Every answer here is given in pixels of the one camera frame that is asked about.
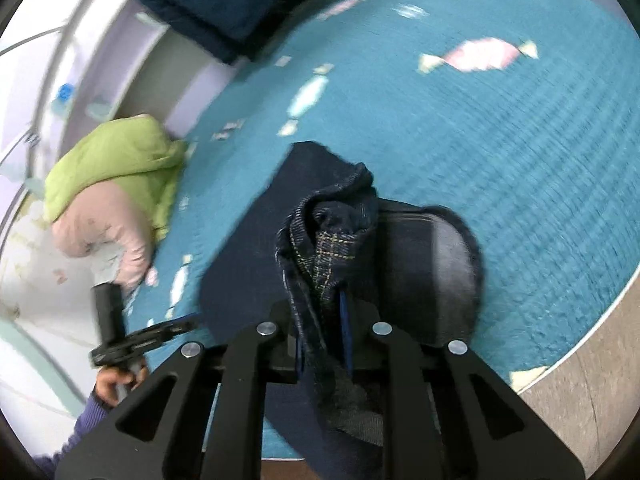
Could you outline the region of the purple sleeve forearm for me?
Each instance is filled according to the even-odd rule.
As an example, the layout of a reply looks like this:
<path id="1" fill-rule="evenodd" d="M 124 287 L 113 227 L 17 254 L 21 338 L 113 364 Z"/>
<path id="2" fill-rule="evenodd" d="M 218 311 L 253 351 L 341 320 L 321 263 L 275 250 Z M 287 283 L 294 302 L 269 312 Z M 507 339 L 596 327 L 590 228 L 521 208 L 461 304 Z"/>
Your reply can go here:
<path id="1" fill-rule="evenodd" d="M 75 422 L 74 430 L 62 448 L 52 455 L 36 456 L 34 461 L 47 479 L 53 479 L 60 461 L 85 437 L 91 430 L 110 414 L 111 405 L 108 405 L 98 396 L 96 388 L 88 397 L 84 411 Z"/>

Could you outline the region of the person's left hand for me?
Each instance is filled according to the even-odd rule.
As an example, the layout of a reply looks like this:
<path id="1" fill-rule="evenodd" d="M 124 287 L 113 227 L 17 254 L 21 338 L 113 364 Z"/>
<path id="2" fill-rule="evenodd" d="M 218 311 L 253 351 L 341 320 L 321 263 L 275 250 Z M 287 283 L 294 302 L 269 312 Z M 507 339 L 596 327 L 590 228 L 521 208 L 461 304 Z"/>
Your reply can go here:
<path id="1" fill-rule="evenodd" d="M 128 392 L 140 386 L 149 376 L 145 359 L 134 363 L 131 368 L 103 367 L 96 375 L 94 394 L 110 408 L 114 408 Z"/>

